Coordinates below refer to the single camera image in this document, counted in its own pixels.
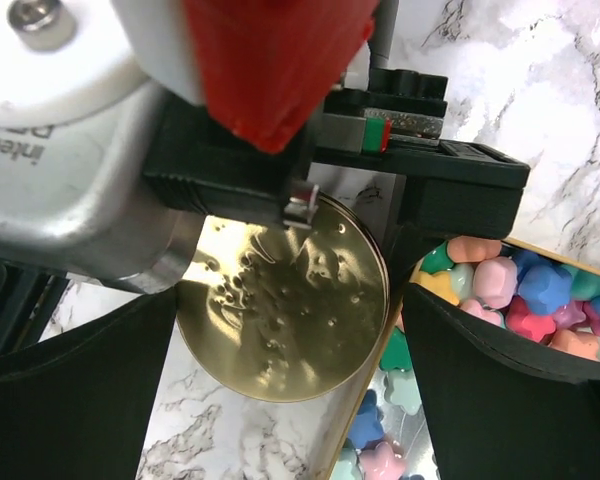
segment pink candy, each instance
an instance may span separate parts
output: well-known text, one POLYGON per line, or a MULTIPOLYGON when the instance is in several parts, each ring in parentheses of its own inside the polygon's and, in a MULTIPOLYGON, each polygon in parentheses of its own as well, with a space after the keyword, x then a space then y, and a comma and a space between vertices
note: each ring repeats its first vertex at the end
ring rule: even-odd
POLYGON ((576 300, 571 300, 564 307, 558 308, 552 317, 559 329, 571 328, 587 319, 587 316, 582 311, 582 302, 576 300))
POLYGON ((387 442, 381 442, 374 450, 360 454, 360 465, 365 480, 399 480, 407 469, 407 463, 393 452, 387 442))
POLYGON ((481 318, 485 322, 497 325, 498 327, 502 325, 502 317, 500 314, 498 312, 486 310, 476 299, 470 298, 469 300, 465 300, 460 305, 460 309, 470 313, 474 317, 481 318))
POLYGON ((497 257, 485 260, 476 268, 473 293, 491 308, 504 308, 516 291, 518 269, 513 260, 497 257))
POLYGON ((487 240, 476 237, 455 237, 449 240, 447 255, 455 263, 481 262, 497 257, 502 250, 500 240, 487 240))
POLYGON ((534 342, 541 342, 546 335, 556 331, 556 322, 550 315, 531 313, 520 297, 512 300, 505 323, 509 330, 534 342))

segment orange candy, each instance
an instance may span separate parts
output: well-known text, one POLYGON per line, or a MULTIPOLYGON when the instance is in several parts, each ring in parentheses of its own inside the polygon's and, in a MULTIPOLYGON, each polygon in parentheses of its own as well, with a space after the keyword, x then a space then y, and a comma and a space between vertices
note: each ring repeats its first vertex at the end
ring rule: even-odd
POLYGON ((600 342, 593 333, 558 330, 551 339, 549 346, 576 357, 598 361, 600 342))
POLYGON ((449 240, 447 255, 455 263, 475 263, 500 255, 502 242, 486 238, 460 236, 449 240))

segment red block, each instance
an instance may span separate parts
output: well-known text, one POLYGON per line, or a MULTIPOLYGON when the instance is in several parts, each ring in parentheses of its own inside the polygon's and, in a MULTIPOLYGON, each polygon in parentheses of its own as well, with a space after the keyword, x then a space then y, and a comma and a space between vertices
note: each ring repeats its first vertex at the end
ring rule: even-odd
POLYGON ((377 0, 182 0, 209 113, 281 151, 373 32, 377 0))

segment gold round tin lid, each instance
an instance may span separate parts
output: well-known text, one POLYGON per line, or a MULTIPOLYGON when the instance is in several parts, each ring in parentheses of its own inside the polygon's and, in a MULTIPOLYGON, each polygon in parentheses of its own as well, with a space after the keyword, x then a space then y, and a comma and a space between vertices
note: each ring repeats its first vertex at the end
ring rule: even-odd
POLYGON ((177 286, 191 352, 243 395, 323 395, 362 366, 384 327, 389 282, 377 245, 346 207, 319 202, 312 230, 208 217, 177 286))

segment heart-shaped candy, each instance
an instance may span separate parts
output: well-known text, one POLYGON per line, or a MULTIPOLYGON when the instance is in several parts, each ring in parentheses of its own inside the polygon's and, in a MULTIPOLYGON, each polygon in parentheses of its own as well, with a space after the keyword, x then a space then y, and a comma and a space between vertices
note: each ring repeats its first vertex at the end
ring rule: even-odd
POLYGON ((549 346, 555 350, 575 355, 576 357, 598 361, 600 342, 598 341, 598 337, 592 333, 558 330, 551 339, 549 346))
POLYGON ((407 469, 404 458, 396 455, 391 445, 380 442, 373 450, 360 454, 365 480, 399 480, 407 469))
POLYGON ((582 302, 575 300, 571 300, 565 306, 558 308, 552 317, 558 329, 571 328, 587 319, 587 316, 582 311, 582 302))
POLYGON ((453 267, 451 275, 451 289, 460 302, 473 296, 473 267, 469 263, 458 263, 453 267))
POLYGON ((502 242, 486 238, 460 236, 449 240, 447 254, 455 263, 475 263, 500 255, 502 242))
POLYGON ((407 412, 407 415, 415 415, 420 410, 422 400, 420 390, 413 370, 403 372, 402 370, 391 370, 386 378, 387 389, 384 398, 393 405, 398 405, 407 412))
POLYGON ((530 312, 521 297, 513 297, 505 324, 509 330, 534 342, 541 342, 546 335, 556 331, 556 322, 550 315, 530 312))
POLYGON ((394 328, 389 337, 387 348, 382 353, 380 358, 380 369, 384 371, 401 368, 403 370, 411 370, 411 355, 407 346, 407 339, 398 328, 394 328))
POLYGON ((453 262, 447 255, 447 242, 444 242, 424 257, 420 270, 427 273, 437 273, 449 270, 451 267, 453 267, 453 262))
POLYGON ((470 313, 474 317, 481 318, 485 322, 489 322, 498 327, 503 326, 503 316, 500 312, 485 309, 482 304, 475 298, 465 300, 460 304, 460 310, 470 313))
POLYGON ((330 480, 362 480, 356 452, 343 448, 329 478, 330 480))
POLYGON ((460 299, 451 288, 451 274, 449 272, 438 272, 429 275, 420 271, 415 274, 413 281, 452 305, 460 303, 460 299))
POLYGON ((496 257, 485 260, 476 268, 473 293, 491 308, 504 308, 516 291, 517 268, 513 260, 496 257))
POLYGON ((518 295, 532 313, 552 315, 571 300, 572 282, 571 274, 562 267, 534 265, 518 285, 518 295))

